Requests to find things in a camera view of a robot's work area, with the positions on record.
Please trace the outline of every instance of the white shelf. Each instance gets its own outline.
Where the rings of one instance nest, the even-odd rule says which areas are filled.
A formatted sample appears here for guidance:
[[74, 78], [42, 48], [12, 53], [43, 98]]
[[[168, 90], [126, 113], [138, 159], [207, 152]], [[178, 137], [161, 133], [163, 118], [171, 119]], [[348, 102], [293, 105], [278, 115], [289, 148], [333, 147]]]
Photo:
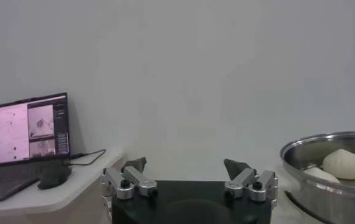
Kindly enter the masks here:
[[[74, 160], [74, 163], [88, 163], [97, 155]], [[0, 216], [24, 215], [59, 210], [79, 196], [100, 176], [104, 167], [112, 166], [123, 156], [121, 149], [110, 149], [89, 166], [74, 166], [68, 180], [55, 188], [40, 190], [39, 182], [21, 190], [15, 195], [0, 201]]]

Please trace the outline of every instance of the dough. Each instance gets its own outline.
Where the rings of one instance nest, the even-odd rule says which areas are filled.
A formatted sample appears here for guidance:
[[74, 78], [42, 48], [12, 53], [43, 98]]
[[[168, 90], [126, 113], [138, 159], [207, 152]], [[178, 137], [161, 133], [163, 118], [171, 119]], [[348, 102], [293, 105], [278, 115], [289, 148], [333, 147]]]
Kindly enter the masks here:
[[325, 157], [322, 168], [337, 178], [355, 180], [355, 154], [338, 149]]
[[325, 171], [318, 169], [316, 167], [310, 168], [308, 170], [304, 171], [306, 174], [310, 174], [312, 176], [321, 178], [321, 179], [325, 179], [331, 182], [335, 182], [335, 183], [340, 183], [340, 181], [333, 175], [331, 175], [330, 173], [326, 173]]

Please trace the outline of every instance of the black computer mouse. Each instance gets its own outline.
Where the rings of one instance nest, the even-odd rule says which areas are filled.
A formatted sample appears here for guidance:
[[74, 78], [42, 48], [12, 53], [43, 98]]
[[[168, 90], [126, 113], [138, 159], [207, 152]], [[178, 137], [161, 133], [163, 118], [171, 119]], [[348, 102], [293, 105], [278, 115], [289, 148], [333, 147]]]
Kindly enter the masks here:
[[68, 179], [72, 169], [61, 164], [54, 164], [50, 166], [44, 166], [40, 169], [38, 184], [39, 189], [49, 189], [57, 187]]

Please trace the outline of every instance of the silver metal bracket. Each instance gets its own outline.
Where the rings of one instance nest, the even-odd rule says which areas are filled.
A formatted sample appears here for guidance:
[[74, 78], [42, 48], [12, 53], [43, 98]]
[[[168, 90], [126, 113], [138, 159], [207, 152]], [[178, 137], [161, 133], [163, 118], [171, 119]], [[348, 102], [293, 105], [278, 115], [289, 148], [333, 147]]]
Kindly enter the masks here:
[[100, 183], [102, 185], [102, 198], [105, 207], [105, 212], [107, 218], [112, 220], [112, 196], [115, 193], [115, 190], [109, 184], [107, 178], [105, 177], [105, 173], [103, 172], [100, 176]]
[[263, 171], [257, 181], [248, 187], [250, 199], [258, 202], [269, 199], [272, 201], [272, 207], [275, 207], [277, 203], [278, 183], [279, 178], [273, 171]]
[[140, 195], [149, 198], [153, 198], [158, 195], [157, 182], [147, 179], [133, 166], [125, 167], [123, 170], [123, 176], [138, 186]]
[[106, 168], [101, 177], [104, 178], [102, 180], [104, 183], [113, 187], [118, 199], [128, 200], [134, 197], [134, 185], [129, 180], [123, 179], [115, 168]]
[[256, 180], [255, 170], [244, 169], [233, 180], [225, 182], [225, 196], [229, 199], [240, 198], [244, 194], [244, 188]]

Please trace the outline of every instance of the laptop screen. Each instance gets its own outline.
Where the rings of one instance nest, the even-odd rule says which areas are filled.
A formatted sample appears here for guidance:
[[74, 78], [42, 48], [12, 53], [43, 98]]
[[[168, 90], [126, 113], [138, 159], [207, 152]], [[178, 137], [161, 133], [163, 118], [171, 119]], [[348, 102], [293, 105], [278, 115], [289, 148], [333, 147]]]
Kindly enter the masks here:
[[0, 106], [0, 164], [69, 155], [66, 94]]

